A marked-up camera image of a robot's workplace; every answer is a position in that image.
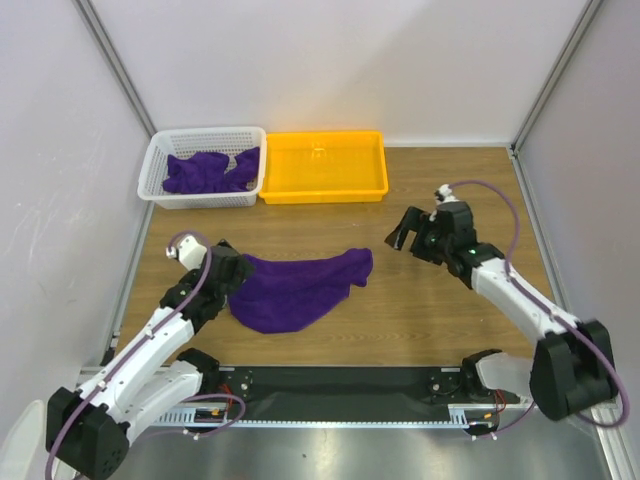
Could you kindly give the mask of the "purple towel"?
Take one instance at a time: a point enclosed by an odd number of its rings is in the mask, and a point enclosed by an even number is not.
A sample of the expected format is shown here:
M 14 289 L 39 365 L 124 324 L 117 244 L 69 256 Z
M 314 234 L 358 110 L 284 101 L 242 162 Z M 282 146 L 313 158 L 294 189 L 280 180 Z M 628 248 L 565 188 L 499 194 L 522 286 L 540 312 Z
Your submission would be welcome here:
M 230 158 L 221 152 L 198 152 L 188 159 L 169 155 L 163 190 L 182 195 L 246 192 L 259 171 L 260 148 L 242 151 L 235 161 L 229 168 Z
M 363 288 L 373 271 L 373 253 L 351 248 L 326 259 L 268 261 L 246 255 L 254 273 L 230 296 L 231 314 L 262 334 L 301 331 Z

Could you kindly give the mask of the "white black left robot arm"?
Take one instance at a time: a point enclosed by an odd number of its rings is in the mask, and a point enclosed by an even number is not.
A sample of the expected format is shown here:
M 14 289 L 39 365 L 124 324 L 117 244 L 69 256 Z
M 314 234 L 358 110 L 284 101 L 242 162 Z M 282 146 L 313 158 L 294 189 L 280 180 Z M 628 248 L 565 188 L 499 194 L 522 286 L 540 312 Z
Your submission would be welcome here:
M 245 401 L 220 391 L 218 362 L 197 349 L 180 348 L 226 307 L 254 271 L 227 241 L 213 246 L 194 232 L 174 236 L 166 249 L 187 271 L 169 288 L 134 339 L 75 390 L 59 388 L 46 413 L 45 476 L 55 461 L 89 479 L 107 479 L 134 442 L 182 402 L 220 400 L 238 406 L 217 431 L 238 422 Z

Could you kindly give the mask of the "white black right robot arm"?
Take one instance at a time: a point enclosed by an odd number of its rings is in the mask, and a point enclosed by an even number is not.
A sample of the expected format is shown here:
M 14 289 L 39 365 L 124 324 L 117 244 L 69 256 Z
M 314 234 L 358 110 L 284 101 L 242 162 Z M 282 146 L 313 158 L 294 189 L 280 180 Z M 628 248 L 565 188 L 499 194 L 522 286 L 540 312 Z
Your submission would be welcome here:
M 415 235 L 410 246 L 414 257 L 445 265 L 534 346 L 532 359 L 501 350 L 465 358 L 460 388 L 466 398 L 481 402 L 502 390 L 532 399 L 547 418 L 558 421 L 618 396 L 604 325 L 562 310 L 508 266 L 497 247 L 478 241 L 467 203 L 444 203 L 433 212 L 410 207 L 385 242 L 399 250 L 410 233 Z

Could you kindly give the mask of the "yellow plastic tray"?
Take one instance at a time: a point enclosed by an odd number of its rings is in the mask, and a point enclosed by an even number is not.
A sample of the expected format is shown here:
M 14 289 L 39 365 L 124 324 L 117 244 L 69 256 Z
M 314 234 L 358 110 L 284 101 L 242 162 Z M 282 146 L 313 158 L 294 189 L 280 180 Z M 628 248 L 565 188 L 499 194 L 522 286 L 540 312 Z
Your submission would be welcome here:
M 380 202 L 389 192 L 381 132 L 269 133 L 259 196 L 270 205 Z

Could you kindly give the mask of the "purple towel in basket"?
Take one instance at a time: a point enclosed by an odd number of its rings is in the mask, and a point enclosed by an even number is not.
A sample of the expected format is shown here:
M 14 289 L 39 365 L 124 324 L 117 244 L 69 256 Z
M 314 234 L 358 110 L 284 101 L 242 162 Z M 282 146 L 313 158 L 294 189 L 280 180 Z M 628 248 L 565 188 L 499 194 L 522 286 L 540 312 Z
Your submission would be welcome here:
M 235 161 L 229 168 L 230 158 L 221 152 L 198 152 L 188 159 L 169 155 L 163 190 L 182 195 L 246 192 L 259 171 L 260 148 L 242 151 Z

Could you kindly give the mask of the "white perforated plastic basket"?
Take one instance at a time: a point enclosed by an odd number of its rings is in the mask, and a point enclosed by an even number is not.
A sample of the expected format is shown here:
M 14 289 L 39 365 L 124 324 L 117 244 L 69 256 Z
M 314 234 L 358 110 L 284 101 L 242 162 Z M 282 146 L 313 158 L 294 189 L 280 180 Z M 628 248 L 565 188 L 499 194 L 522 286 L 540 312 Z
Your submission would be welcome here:
M 251 148 L 259 149 L 257 175 L 245 192 L 172 194 L 164 190 L 170 155 L 188 159 L 200 152 L 219 152 L 229 157 L 228 167 L 236 166 L 235 157 Z M 255 126 L 201 127 L 164 130 L 150 140 L 138 179 L 137 194 L 164 209 L 235 208 L 256 203 L 266 171 L 267 135 Z

